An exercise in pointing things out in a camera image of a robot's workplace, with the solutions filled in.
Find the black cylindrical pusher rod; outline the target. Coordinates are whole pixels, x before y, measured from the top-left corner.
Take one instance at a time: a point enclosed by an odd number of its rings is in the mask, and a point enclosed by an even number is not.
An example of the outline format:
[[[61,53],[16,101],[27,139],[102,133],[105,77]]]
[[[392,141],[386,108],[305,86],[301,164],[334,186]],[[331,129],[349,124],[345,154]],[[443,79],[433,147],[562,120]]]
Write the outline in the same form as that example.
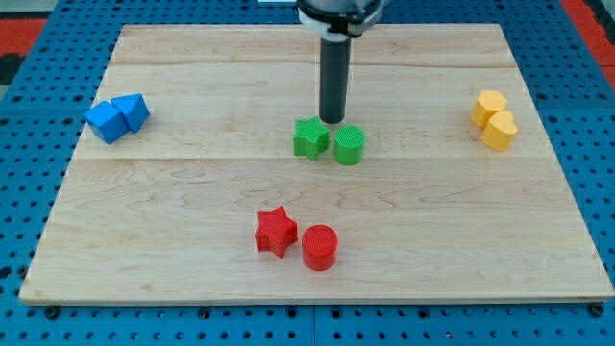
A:
[[[351,41],[320,43],[319,117],[328,124],[345,117]]]

